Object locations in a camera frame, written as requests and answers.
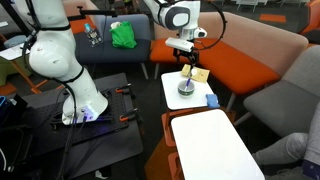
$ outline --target small white table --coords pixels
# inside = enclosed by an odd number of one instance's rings
[[[174,118],[172,130],[185,179],[265,179],[222,110]]]
[[[167,106],[171,110],[187,109],[207,106],[206,94],[213,94],[209,84],[191,80],[194,85],[194,93],[191,97],[184,98],[179,95],[178,84],[187,80],[181,72],[166,73],[161,76]]]
[[[192,112],[193,108],[206,107],[206,94],[213,94],[209,84],[191,80],[195,85],[194,94],[191,97],[181,97],[178,92],[178,84],[182,80],[187,80],[180,71],[165,73],[161,76],[165,98],[167,101],[167,113],[162,115],[162,125],[164,137],[169,147],[175,146],[170,127],[170,117],[178,114]]]

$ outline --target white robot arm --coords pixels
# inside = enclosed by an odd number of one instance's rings
[[[200,0],[144,0],[144,2],[156,23],[170,30],[179,30],[179,38],[168,38],[167,46],[191,52],[194,38],[207,36],[207,32],[198,27]]]
[[[107,108],[108,100],[97,90],[88,71],[75,58],[75,40],[62,1],[15,2],[20,14],[39,28],[37,41],[30,50],[31,68],[42,76],[62,82],[73,91],[63,104],[62,122],[66,125],[73,123],[74,107],[77,123],[96,120]]]

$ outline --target gray sofa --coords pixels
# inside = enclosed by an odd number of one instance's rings
[[[320,101],[320,46],[305,50],[273,85],[247,97],[244,106],[279,136],[308,132]]]
[[[133,49],[115,48],[112,45],[112,36],[109,32],[113,22],[129,21],[132,25],[137,45]],[[148,79],[145,62],[149,60],[151,32],[149,18],[144,14],[119,15],[118,17],[94,16],[94,22],[103,38],[103,43],[91,47],[86,34],[75,34],[76,58],[80,64],[105,63],[140,63],[144,76]]]

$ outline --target blue object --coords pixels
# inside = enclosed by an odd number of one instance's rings
[[[1,106],[4,103],[5,100],[6,100],[5,96],[0,96],[0,108],[1,108]]]
[[[209,108],[220,108],[218,97],[215,94],[206,94],[207,105]]]
[[[86,28],[86,32],[90,32],[91,31],[91,27],[89,23],[84,24],[84,27]]]
[[[184,89],[185,91],[188,89],[188,86],[189,86],[189,84],[190,84],[190,80],[191,80],[191,78],[189,78],[188,81],[187,81],[187,83],[186,83],[186,88]]]

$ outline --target metal bowl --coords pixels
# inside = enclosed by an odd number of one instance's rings
[[[182,97],[190,97],[194,92],[194,83],[190,81],[186,87],[188,80],[183,80],[178,84],[178,92]]]

